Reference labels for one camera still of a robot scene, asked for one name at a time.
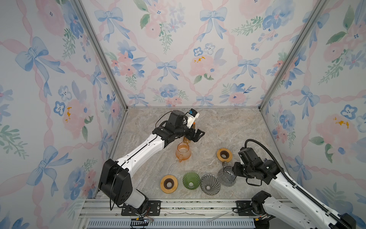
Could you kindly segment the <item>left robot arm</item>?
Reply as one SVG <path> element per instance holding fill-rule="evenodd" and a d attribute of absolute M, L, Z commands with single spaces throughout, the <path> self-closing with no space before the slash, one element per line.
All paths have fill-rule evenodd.
<path fill-rule="evenodd" d="M 133 151 L 117 159 L 107 160 L 102 168 L 98 190 L 103 192 L 117 206 L 127 204 L 144 212 L 149 199 L 132 187 L 132 177 L 136 171 L 155 153 L 166 148 L 181 137 L 193 142 L 205 135 L 205 132 L 193 127 L 199 113 L 190 109 L 188 112 L 173 110 L 168 120 L 155 124 L 152 134 Z"/>

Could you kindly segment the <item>orange glass carafe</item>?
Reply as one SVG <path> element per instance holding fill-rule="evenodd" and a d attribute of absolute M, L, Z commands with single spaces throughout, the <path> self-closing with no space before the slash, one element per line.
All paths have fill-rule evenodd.
<path fill-rule="evenodd" d="M 187 160 L 191 157 L 192 152 L 189 146 L 190 142 L 191 142 L 190 140 L 184 137 L 183 141 L 180 144 L 178 144 L 175 155 L 178 158 L 179 162 Z"/>

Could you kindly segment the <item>wooden ring dripper holder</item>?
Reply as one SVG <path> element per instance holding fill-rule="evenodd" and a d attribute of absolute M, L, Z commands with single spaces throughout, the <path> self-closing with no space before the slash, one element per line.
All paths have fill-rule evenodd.
<path fill-rule="evenodd" d="M 230 162 L 233 159 L 233 154 L 229 149 L 226 148 L 221 148 L 217 151 L 216 153 L 217 158 L 221 161 L 221 162 Z"/>

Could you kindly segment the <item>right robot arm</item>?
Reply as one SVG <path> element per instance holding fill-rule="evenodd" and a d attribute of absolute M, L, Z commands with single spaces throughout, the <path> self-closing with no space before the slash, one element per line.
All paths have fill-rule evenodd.
<path fill-rule="evenodd" d="M 237 177 L 258 179 L 285 195 L 297 210 L 284 205 L 266 191 L 251 198 L 248 208 L 258 217 L 278 218 L 295 229 L 355 229 L 356 220 L 340 214 L 303 189 L 273 160 L 262 161 L 252 148 L 241 148 L 241 162 L 233 167 Z"/>

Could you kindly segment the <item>grey glass carafe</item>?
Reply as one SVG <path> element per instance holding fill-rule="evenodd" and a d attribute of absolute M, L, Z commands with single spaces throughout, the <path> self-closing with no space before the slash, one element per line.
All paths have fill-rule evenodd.
<path fill-rule="evenodd" d="M 236 175 L 232 166 L 228 162 L 222 163 L 222 168 L 218 171 L 217 178 L 219 182 L 226 187 L 231 187 L 236 182 Z"/>

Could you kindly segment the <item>green glass dripper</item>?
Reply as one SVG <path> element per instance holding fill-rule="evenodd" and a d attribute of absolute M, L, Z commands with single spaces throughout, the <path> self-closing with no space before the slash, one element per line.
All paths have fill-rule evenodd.
<path fill-rule="evenodd" d="M 201 185 L 200 176 L 195 172 L 188 172 L 183 176 L 183 185 L 188 190 L 195 190 Z"/>

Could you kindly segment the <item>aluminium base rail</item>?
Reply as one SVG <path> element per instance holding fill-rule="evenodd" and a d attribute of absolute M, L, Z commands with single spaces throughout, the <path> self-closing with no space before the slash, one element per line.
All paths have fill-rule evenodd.
<path fill-rule="evenodd" d="M 253 214 L 233 212 L 229 199 L 161 199 L 159 212 L 141 217 L 127 208 L 112 206 L 107 198 L 89 199 L 76 221 L 76 229 L 288 229 L 279 219 L 257 220 Z"/>

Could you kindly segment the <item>grey glass dripper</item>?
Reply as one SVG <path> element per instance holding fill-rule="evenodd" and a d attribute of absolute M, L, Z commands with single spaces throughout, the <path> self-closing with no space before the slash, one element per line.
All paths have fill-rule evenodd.
<path fill-rule="evenodd" d="M 200 187 L 206 195 L 214 196 L 221 190 L 221 183 L 215 175 L 206 174 L 201 177 Z"/>

